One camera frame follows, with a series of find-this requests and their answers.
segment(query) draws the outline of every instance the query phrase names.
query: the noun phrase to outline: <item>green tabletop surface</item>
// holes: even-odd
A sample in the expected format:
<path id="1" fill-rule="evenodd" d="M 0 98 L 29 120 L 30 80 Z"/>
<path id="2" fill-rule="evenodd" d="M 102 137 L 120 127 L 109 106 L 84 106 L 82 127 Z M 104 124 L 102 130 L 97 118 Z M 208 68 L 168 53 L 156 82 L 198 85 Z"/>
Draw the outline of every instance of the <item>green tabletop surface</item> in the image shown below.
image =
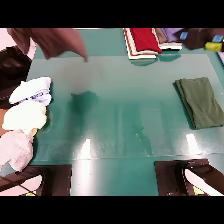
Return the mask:
<path id="1" fill-rule="evenodd" d="M 71 195 L 158 195 L 154 161 L 208 158 L 224 172 L 224 128 L 193 130 L 174 88 L 208 77 L 224 109 L 224 70 L 216 53 L 166 52 L 154 63 L 128 59 L 122 29 L 80 31 L 89 60 L 72 52 L 45 60 L 28 80 L 52 78 L 47 124 L 31 164 L 73 164 Z"/>

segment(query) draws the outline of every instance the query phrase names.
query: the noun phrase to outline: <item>table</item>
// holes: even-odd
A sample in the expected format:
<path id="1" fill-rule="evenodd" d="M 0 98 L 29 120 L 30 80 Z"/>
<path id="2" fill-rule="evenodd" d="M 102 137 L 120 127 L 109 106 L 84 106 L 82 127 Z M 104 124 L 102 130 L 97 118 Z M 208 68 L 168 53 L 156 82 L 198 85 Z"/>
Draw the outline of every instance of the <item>table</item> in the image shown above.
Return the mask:
<path id="1" fill-rule="evenodd" d="M 73 164 L 71 195 L 158 195 L 154 161 L 208 158 L 224 172 L 224 128 L 192 130 L 173 86 L 209 77 L 224 109 L 218 56 L 183 49 L 173 61 L 128 60 L 122 29 L 81 30 L 89 62 L 72 52 L 45 60 L 39 48 L 28 80 L 50 76 L 48 122 L 32 164 Z"/>

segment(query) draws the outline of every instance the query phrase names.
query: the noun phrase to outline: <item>red cloth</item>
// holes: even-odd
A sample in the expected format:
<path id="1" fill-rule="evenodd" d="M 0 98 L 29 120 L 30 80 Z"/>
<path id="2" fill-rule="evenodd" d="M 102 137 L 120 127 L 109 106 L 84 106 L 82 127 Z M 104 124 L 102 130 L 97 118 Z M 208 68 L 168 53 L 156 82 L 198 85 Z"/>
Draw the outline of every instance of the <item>red cloth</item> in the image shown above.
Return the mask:
<path id="1" fill-rule="evenodd" d="M 152 28 L 130 28 L 137 51 L 151 50 L 162 53 Z"/>

